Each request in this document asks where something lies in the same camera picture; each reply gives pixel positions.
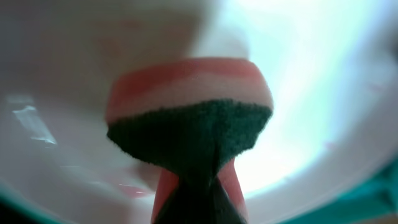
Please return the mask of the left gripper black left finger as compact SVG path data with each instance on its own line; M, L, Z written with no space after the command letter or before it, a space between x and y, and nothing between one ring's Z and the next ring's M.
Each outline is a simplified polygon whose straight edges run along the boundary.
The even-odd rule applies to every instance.
M198 195L180 181L155 218L154 224L194 224L197 222Z

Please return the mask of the white plate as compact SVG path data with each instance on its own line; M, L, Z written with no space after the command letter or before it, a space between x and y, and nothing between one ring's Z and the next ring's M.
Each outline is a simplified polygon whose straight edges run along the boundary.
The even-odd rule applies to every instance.
M161 169L107 136L114 83L255 64L273 102L234 160L247 223L320 208L397 158L396 1L2 1L1 197L59 223L152 223Z

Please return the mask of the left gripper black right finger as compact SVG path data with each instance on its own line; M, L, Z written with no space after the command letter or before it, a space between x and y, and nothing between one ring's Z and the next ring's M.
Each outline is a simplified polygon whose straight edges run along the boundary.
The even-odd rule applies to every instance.
M229 199L219 179L215 179L200 200L200 224L246 224Z

